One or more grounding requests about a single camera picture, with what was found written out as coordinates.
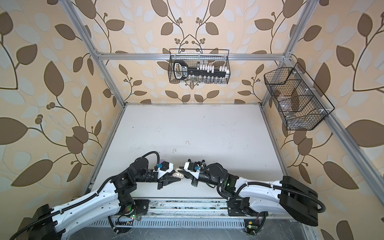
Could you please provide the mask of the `cream earbud charging case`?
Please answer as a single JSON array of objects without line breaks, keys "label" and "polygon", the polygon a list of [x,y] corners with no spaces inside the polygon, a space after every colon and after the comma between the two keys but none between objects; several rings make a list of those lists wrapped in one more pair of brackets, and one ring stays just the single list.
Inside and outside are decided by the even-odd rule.
[{"label": "cream earbud charging case", "polygon": [[178,171],[175,172],[175,176],[180,178],[180,179],[183,179],[184,178],[184,175]]}]

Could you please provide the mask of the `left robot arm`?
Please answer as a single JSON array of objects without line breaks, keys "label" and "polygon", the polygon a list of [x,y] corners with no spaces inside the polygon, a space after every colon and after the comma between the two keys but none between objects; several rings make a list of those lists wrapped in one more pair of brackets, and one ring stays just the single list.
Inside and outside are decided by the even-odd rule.
[{"label": "left robot arm", "polygon": [[179,182],[184,176],[174,170],[174,165],[157,162],[149,169],[148,155],[137,158],[121,173],[107,178],[102,185],[74,201],[51,208],[44,205],[36,211],[33,221],[11,236],[12,240],[26,237],[29,240],[63,240],[89,224],[114,215],[138,212],[131,193],[138,183],[156,183],[158,189]]}]

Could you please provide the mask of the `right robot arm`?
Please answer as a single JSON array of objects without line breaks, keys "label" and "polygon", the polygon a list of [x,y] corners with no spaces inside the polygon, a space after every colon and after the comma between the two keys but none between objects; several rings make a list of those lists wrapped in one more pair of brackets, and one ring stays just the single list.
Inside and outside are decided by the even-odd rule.
[{"label": "right robot arm", "polygon": [[205,165],[201,162],[186,162],[177,172],[190,179],[194,187],[205,183],[215,188],[228,203],[243,202],[245,215],[262,212],[289,214],[302,224],[316,227],[318,215],[326,211],[315,190],[289,176],[283,176],[280,181],[252,181],[229,174],[218,163]]}]

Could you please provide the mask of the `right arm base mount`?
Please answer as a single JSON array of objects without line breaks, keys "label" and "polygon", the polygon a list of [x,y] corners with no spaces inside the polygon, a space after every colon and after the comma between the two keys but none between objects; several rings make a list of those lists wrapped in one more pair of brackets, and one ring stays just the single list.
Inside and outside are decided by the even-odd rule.
[{"label": "right arm base mount", "polygon": [[251,217],[244,220],[244,231],[249,236],[256,236],[265,225],[269,216],[267,211],[257,212],[250,206],[250,198],[227,201],[228,215],[230,217]]}]

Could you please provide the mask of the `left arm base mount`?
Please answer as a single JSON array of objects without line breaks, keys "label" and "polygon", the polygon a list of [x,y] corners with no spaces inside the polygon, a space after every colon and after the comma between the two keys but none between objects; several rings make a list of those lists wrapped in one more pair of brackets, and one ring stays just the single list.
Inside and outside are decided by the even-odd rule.
[{"label": "left arm base mount", "polygon": [[136,199],[134,202],[118,213],[116,218],[108,216],[108,223],[117,235],[127,233],[131,230],[135,221],[140,221],[149,210],[150,200]]}]

